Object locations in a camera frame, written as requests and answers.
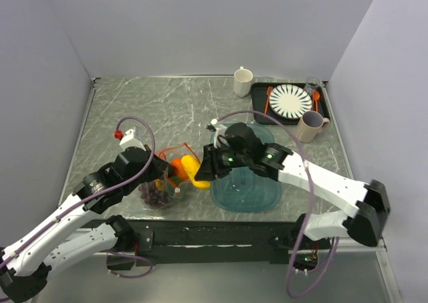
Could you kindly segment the smooth orange persimmon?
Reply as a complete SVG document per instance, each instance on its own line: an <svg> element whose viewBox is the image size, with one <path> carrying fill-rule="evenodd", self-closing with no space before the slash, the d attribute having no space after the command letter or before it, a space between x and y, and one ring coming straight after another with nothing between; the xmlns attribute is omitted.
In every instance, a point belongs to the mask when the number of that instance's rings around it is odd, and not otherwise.
<svg viewBox="0 0 428 303"><path fill-rule="evenodd" d="M181 158L173 159L170 162L169 177L178 177L182 181L189 178L187 172L184 170Z"/></svg>

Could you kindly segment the clear zip top bag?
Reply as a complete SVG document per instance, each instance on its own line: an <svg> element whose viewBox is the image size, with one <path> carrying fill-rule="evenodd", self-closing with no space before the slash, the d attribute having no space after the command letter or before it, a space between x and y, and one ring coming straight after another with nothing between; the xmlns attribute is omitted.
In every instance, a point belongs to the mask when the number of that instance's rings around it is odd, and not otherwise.
<svg viewBox="0 0 428 303"><path fill-rule="evenodd" d="M186 142L156 153L156 156L168 162L170 167L164 171L163 176L159 179L150 183L143 183L138 188L141 192L140 199L146 207L163 209L174 205L184 197L188 186L191 185L191 181L181 164L181 159L186 155L191 155L199 161L197 154Z"/></svg>

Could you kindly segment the yellow pear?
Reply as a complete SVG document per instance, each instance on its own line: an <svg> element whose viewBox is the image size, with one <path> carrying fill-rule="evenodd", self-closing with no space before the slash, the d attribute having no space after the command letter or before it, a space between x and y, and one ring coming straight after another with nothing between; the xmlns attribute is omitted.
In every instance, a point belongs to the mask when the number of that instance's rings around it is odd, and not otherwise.
<svg viewBox="0 0 428 303"><path fill-rule="evenodd" d="M156 180L154 181L154 183L155 183L155 187L156 187L159 191L164 191L165 187L164 187L164 183L163 183L163 181L162 181L162 180L160 180L160 179L156 179Z"/></svg>

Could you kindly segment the green lime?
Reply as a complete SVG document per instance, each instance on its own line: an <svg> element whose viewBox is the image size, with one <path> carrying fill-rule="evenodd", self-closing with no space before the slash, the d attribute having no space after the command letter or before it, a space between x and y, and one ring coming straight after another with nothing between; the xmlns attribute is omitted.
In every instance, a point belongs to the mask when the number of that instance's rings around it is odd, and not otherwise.
<svg viewBox="0 0 428 303"><path fill-rule="evenodd" d="M177 176L170 177L170 180L172 181L172 184L174 184L176 186L179 186L183 182L182 178L177 177Z"/></svg>

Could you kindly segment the dark red grape bunch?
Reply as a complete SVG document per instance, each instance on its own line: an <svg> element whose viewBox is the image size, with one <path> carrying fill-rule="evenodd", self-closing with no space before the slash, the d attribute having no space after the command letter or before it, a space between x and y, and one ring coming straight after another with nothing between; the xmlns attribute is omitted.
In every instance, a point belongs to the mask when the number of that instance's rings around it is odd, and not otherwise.
<svg viewBox="0 0 428 303"><path fill-rule="evenodd" d="M159 191L155 187L154 181L140 184L138 187L141 193L140 198L149 207L161 208L170 202L171 197L165 190Z"/></svg>

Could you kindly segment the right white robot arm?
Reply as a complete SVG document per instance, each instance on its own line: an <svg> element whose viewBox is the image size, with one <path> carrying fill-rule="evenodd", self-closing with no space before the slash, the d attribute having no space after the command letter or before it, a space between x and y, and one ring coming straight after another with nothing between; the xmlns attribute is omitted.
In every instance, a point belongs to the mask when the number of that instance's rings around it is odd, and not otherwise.
<svg viewBox="0 0 428 303"><path fill-rule="evenodd" d="M308 248L315 241L350 237L368 246L378 245L391 206L385 186L340 176L302 159L301 154L274 142L262 142L248 125L224 126L212 120L207 126L215 137L203 148L196 181L214 181L234 168L247 167L258 176L299 187L337 207L324 214L303 214L292 233L294 243Z"/></svg>

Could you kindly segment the yellow corn cob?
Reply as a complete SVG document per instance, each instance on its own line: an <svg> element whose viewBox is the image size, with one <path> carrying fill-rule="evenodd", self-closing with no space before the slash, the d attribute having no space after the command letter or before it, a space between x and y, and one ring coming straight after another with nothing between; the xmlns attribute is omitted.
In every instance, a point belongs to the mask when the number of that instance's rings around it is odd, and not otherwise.
<svg viewBox="0 0 428 303"><path fill-rule="evenodd" d="M194 156L191 156L191 155L183 156L181 158L181 164L190 182L196 189L200 189L200 190L210 189L211 183L209 181L197 181L195 179L201 164Z"/></svg>

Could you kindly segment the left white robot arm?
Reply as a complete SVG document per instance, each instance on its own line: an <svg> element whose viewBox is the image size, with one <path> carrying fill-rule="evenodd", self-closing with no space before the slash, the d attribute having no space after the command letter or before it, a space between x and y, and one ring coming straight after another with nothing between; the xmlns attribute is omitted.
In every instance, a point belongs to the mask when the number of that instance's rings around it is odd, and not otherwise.
<svg viewBox="0 0 428 303"><path fill-rule="evenodd" d="M42 223L1 249L1 289L7 300L26 302L56 273L104 250L134 245L134 230L121 215L69 240L86 223L121 202L139 185L163 176L169 163L148 146L128 147L116 159L84 177L66 200Z"/></svg>

